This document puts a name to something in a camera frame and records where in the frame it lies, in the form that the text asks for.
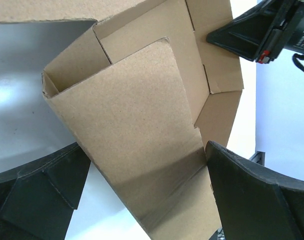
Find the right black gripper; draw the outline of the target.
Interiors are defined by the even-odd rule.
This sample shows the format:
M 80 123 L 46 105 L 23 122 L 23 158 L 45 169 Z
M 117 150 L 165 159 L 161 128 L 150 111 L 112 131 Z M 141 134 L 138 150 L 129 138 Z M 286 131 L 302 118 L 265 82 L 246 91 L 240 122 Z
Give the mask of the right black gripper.
M 272 26 L 283 3 L 263 0 L 210 32 L 206 41 L 259 64 L 269 64 L 286 49 L 294 52 L 292 62 L 300 64 L 304 61 L 304 0 L 294 1 L 281 22 Z

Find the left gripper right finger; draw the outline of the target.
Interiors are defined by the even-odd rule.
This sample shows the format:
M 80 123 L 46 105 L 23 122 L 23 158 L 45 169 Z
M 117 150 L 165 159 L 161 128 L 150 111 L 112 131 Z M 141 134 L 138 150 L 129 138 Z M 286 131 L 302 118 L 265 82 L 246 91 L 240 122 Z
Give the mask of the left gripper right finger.
M 227 240 L 304 240 L 304 181 L 213 141 L 205 154 Z

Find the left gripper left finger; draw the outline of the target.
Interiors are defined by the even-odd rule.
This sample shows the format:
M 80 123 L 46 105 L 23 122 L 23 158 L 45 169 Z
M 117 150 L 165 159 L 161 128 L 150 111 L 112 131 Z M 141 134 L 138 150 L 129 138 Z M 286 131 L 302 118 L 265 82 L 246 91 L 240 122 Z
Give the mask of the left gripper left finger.
M 90 163 L 75 142 L 0 173 L 0 240 L 63 240 Z

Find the cardboard box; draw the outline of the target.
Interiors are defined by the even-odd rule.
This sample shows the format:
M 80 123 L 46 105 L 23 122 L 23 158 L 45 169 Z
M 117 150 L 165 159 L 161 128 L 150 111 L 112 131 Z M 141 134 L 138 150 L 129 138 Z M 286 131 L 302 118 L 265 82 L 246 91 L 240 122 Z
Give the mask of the cardboard box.
M 154 240 L 221 222 L 204 146 L 227 145 L 237 56 L 206 42 L 227 0 L 0 0 L 0 24 L 93 20 L 42 74 L 43 96 Z

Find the aluminium frame rail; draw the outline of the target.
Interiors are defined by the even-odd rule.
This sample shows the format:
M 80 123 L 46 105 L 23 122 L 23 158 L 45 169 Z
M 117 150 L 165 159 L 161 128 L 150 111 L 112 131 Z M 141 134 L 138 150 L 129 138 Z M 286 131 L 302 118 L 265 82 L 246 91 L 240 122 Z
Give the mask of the aluminium frame rail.
M 250 158 L 250 161 L 264 166 L 265 164 L 265 152 L 256 151 Z

